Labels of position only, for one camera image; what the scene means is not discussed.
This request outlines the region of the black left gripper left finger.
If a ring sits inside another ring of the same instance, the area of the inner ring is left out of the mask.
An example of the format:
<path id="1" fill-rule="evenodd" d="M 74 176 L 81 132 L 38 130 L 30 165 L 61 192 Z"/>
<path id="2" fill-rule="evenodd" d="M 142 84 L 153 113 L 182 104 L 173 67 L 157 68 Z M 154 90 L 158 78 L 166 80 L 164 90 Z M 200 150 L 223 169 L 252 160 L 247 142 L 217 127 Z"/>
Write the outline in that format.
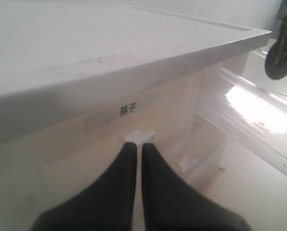
<path id="1" fill-rule="evenodd" d="M 42 213 L 32 231 L 130 231 L 137 174 L 137 146 L 127 142 L 88 188 Z"/>

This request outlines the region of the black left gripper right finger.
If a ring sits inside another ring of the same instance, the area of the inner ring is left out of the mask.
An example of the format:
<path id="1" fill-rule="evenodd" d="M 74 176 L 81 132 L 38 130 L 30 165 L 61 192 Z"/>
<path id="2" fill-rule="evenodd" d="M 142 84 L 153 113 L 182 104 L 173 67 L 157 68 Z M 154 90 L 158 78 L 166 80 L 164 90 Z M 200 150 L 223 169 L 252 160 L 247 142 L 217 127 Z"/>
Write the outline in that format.
<path id="1" fill-rule="evenodd" d="M 147 231 L 249 231 L 246 220 L 185 183 L 156 146 L 142 146 L 142 199 Z"/>

